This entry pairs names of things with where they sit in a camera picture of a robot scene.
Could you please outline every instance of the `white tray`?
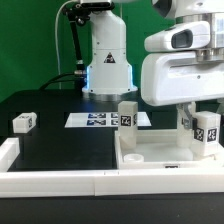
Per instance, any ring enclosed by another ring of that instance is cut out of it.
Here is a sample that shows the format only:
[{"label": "white tray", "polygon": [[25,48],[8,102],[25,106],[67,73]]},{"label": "white tray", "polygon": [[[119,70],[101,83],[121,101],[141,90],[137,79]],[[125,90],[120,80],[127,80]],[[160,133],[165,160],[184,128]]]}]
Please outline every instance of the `white tray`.
[{"label": "white tray", "polygon": [[222,167],[224,149],[219,145],[215,160],[193,161],[189,148],[176,146],[176,130],[138,130],[134,149],[122,147],[119,132],[115,132],[115,150],[119,169],[160,169]]}]

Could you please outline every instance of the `blue light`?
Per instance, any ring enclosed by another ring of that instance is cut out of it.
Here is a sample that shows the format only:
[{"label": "blue light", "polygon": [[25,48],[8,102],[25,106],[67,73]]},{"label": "blue light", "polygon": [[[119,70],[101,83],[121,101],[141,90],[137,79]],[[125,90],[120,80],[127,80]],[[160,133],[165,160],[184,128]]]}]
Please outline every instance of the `blue light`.
[{"label": "blue light", "polygon": [[133,68],[131,65],[129,66],[129,69],[130,69],[130,73],[131,73],[131,87],[133,87],[134,86],[133,85]]},{"label": "blue light", "polygon": [[86,74],[86,87],[87,87],[87,89],[89,89],[89,66],[87,67],[86,72],[87,72],[87,74]]}]

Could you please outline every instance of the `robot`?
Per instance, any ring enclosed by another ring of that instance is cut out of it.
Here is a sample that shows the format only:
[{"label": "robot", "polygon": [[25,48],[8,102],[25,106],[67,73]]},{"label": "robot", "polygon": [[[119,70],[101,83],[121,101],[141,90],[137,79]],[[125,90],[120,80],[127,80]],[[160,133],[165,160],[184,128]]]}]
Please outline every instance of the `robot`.
[{"label": "robot", "polygon": [[83,26],[90,20],[92,26],[92,62],[82,88],[84,98],[118,101],[137,92],[126,58],[126,26],[113,8],[110,0],[81,0],[65,12],[71,24]]},{"label": "robot", "polygon": [[224,97],[224,4],[152,0],[152,5],[175,25],[145,40],[151,54],[142,65],[142,98],[152,106],[176,104],[177,147],[189,148],[194,161],[218,161],[221,116],[196,112],[194,102]]}]

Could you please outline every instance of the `cube with marker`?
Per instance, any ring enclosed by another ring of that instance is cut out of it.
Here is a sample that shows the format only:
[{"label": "cube with marker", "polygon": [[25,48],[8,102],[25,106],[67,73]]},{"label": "cube with marker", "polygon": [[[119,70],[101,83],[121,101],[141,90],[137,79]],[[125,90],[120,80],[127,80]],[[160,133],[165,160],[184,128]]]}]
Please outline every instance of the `cube with marker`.
[{"label": "cube with marker", "polygon": [[118,132],[123,148],[133,149],[137,139],[138,103],[122,101],[118,105]]},{"label": "cube with marker", "polygon": [[35,113],[22,113],[13,122],[14,133],[28,133],[36,126],[37,115]]},{"label": "cube with marker", "polygon": [[197,128],[194,130],[191,151],[196,157],[215,155],[219,152],[219,132],[221,116],[212,112],[195,113]]}]

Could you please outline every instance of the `black table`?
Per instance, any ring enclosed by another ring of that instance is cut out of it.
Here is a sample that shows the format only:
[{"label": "black table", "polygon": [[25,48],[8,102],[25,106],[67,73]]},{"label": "black table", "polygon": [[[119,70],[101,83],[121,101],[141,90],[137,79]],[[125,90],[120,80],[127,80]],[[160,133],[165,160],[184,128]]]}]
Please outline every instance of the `black table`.
[{"label": "black table", "polygon": [[[130,100],[137,100],[139,111],[147,112],[152,128],[176,127],[175,106],[153,108],[140,97]],[[72,90],[13,94],[0,104],[1,143],[18,136],[21,144],[21,153],[8,172],[116,169],[116,128],[65,129],[64,124],[71,112],[117,112],[117,106],[84,100]],[[198,108],[215,111],[217,104],[205,102]],[[12,119],[22,112],[37,113],[37,126],[28,134],[15,135]],[[223,207],[223,193],[0,199],[4,224],[222,223]]]}]

